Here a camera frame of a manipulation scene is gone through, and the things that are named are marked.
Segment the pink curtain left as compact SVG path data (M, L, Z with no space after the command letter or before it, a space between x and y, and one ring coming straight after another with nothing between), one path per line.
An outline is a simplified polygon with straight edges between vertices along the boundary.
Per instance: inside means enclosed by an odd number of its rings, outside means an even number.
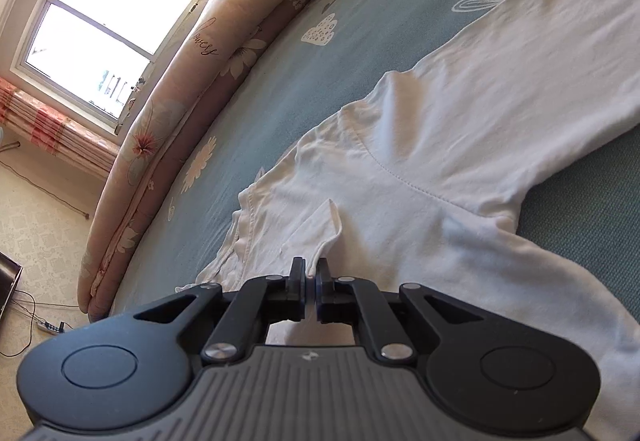
M1 78L1 123L44 152L99 179L110 173L118 146Z

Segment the black wall television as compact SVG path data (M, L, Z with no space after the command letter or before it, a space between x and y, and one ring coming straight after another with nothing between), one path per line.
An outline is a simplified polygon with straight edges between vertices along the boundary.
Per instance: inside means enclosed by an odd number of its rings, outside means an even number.
M22 271L21 265L5 253L0 253L0 317L3 317L8 308Z

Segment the white power strip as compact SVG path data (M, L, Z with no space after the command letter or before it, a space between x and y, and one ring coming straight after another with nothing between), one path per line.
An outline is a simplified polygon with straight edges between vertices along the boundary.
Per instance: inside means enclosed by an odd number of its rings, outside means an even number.
M43 333L47 333L50 335L60 335L65 333L64 322L54 324L46 320L37 320L36 326L38 327L39 331L43 331Z

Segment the white long sleeve shirt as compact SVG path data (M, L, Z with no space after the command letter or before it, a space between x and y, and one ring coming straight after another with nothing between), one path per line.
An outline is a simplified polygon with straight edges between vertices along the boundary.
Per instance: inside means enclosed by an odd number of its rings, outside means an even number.
M421 283L577 343L587 429L639 430L639 325L585 268L518 236L526 193L639 121L639 0L506 0L309 130L240 193L200 282L294 257L393 291Z

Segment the pink floral folded quilt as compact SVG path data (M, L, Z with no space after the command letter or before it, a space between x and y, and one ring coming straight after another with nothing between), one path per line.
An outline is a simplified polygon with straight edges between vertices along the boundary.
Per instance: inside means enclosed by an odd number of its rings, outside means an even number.
M110 311L139 237L148 225L146 192L166 194L156 175L182 127L217 74L252 31L285 0L210 0L131 125L107 177L80 268L78 305L90 321Z

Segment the blue floral bed sheet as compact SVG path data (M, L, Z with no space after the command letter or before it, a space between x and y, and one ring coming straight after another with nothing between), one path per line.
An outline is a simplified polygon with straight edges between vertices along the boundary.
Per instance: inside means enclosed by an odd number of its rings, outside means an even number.
M198 102L150 180L120 244L121 313L194 281L215 258L239 193L306 131L411 68L506 0L292 0L266 52Z

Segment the window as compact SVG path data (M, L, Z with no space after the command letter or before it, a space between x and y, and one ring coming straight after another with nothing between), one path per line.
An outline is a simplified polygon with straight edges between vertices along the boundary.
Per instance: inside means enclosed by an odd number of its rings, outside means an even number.
M206 0L14 0L1 67L37 98L117 139Z

